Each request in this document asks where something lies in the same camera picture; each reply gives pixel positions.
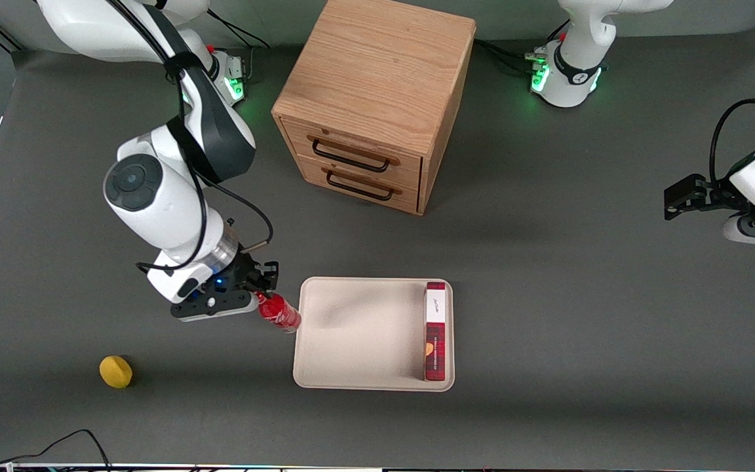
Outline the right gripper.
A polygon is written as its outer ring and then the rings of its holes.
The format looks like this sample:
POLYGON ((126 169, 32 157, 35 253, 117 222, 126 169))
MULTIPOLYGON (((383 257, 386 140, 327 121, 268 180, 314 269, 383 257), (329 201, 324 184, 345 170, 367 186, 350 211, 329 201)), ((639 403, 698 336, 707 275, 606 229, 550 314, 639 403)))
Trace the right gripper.
POLYGON ((212 252, 176 269, 177 261, 159 253, 147 279, 171 302, 170 314, 182 322, 203 321, 255 310, 255 295, 269 300, 275 295, 279 263, 257 264, 248 254, 212 252))

